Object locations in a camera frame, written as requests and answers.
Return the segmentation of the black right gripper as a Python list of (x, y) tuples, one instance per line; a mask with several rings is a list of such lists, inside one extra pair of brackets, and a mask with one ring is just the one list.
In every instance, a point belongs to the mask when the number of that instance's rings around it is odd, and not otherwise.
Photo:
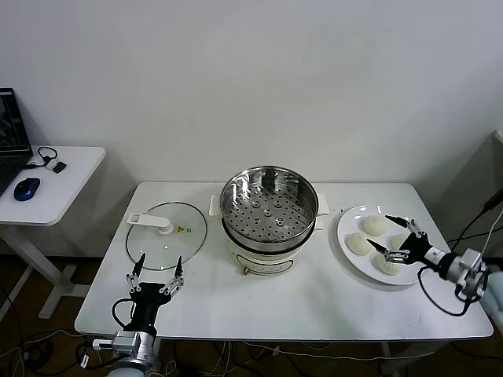
[(456, 255), (433, 247), (429, 242), (427, 233), (413, 219), (389, 214), (386, 214), (385, 218), (404, 229), (408, 229), (409, 235), (399, 248), (400, 251), (390, 251), (376, 241), (367, 239), (367, 242), (384, 257), (384, 260), (386, 262), (408, 264), (420, 262), (437, 273), (443, 280), (446, 280), (447, 272)]

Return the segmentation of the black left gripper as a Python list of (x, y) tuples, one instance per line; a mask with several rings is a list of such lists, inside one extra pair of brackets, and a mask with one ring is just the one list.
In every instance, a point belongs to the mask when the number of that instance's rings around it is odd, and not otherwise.
[(145, 262), (145, 254), (134, 263), (130, 273), (126, 275), (130, 298), (134, 303), (133, 316), (130, 321), (131, 331), (156, 334), (156, 316), (161, 306), (166, 305), (184, 285), (182, 256), (178, 257), (173, 278), (166, 284), (139, 283), (138, 279)]

